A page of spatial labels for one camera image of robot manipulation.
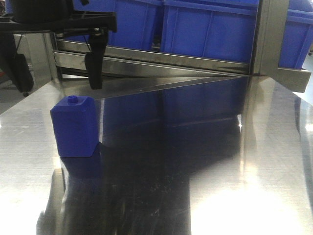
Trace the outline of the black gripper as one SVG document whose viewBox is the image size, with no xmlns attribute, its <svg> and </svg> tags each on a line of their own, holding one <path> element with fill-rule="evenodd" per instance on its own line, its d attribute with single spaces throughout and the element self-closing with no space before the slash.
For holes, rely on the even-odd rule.
<svg viewBox="0 0 313 235">
<path fill-rule="evenodd" d="M 19 54 L 14 34 L 47 32 L 83 32 L 101 28 L 89 35 L 90 51 L 85 55 L 89 85 L 92 90 L 102 89 L 103 57 L 108 43 L 109 31 L 117 31 L 116 13 L 74 11 L 68 19 L 46 23 L 19 23 L 12 14 L 0 18 L 0 69 L 8 76 L 20 93 L 28 93 L 34 80 L 24 54 Z"/>
</svg>

